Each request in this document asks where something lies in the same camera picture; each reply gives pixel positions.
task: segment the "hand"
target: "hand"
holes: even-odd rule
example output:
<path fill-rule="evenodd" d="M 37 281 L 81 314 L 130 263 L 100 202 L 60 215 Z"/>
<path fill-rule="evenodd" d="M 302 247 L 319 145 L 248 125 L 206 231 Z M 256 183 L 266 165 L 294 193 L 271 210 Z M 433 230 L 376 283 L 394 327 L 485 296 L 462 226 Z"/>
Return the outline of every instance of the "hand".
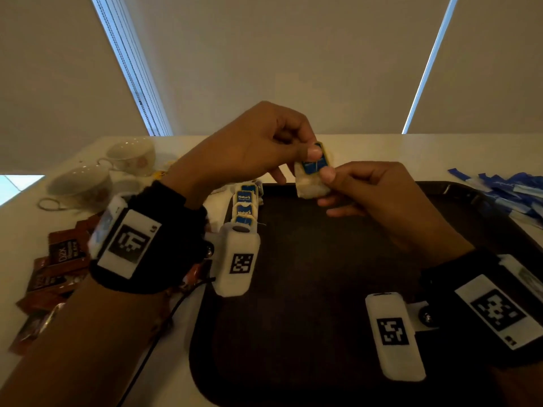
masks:
<path fill-rule="evenodd" d="M 279 166 L 288 164 L 292 170 L 295 161 L 317 161 L 322 150 L 315 142 L 307 117 L 263 101 L 181 157 L 162 183 L 197 208 L 214 189 L 266 172 L 285 184 Z"/>
<path fill-rule="evenodd" d="M 401 163 L 351 162 L 320 170 L 322 182 L 335 190 L 318 200 L 330 217 L 370 215 L 403 250 L 438 265 L 473 249 L 432 205 Z"/>

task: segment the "person's left hand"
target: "person's left hand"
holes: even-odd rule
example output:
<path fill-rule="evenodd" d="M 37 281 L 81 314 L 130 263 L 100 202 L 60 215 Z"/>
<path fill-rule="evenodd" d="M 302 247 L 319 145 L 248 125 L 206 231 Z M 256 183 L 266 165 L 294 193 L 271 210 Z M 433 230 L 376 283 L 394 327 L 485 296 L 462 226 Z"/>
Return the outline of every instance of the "person's left hand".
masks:
<path fill-rule="evenodd" d="M 303 114 L 272 104 L 258 103 L 181 157 L 162 183 L 197 208 L 211 191 L 227 183 L 251 180 L 269 172 L 279 184 L 279 169 L 295 161 L 317 161 L 322 150 Z"/>

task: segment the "fingernail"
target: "fingernail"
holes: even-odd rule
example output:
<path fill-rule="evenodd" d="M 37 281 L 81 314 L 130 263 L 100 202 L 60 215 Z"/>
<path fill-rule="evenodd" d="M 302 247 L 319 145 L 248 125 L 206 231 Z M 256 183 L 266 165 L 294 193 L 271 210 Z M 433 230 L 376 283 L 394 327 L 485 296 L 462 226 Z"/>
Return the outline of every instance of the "fingernail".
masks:
<path fill-rule="evenodd" d="M 324 183 L 331 183 L 336 178 L 336 171 L 332 167 L 322 167 L 319 174 Z"/>
<path fill-rule="evenodd" d="M 313 144 L 307 149 L 307 161 L 317 161 L 321 157 L 322 150 L 319 146 Z"/>

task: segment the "tray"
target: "tray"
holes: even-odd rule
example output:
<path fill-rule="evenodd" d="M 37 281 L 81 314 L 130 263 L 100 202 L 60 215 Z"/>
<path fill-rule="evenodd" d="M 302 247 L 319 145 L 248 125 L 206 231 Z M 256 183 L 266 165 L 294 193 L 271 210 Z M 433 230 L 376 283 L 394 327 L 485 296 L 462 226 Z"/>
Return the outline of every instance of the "tray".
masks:
<path fill-rule="evenodd" d="M 457 183 L 419 186 L 474 245 L 513 254 L 543 275 L 540 246 L 491 200 Z M 202 300 L 189 361 L 207 399 L 220 406 L 502 405 L 486 370 L 440 330 L 416 335 L 423 382 L 383 376 L 364 299 L 397 291 L 411 303 L 424 292 L 417 263 L 370 218 L 328 218 L 315 200 L 297 198 L 294 185 L 265 184 L 258 221 L 249 291 L 222 298 L 208 285 Z"/>

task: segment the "pile of blue packets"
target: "pile of blue packets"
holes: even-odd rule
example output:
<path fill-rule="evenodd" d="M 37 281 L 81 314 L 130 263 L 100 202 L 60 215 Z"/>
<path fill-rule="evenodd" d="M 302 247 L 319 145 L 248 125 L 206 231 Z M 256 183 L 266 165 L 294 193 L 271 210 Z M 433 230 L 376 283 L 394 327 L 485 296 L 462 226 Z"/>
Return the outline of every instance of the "pile of blue packets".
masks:
<path fill-rule="evenodd" d="M 485 173 L 470 177 L 456 168 L 448 170 L 453 176 L 492 198 L 510 217 L 543 230 L 543 176 L 519 172 L 505 179 Z"/>

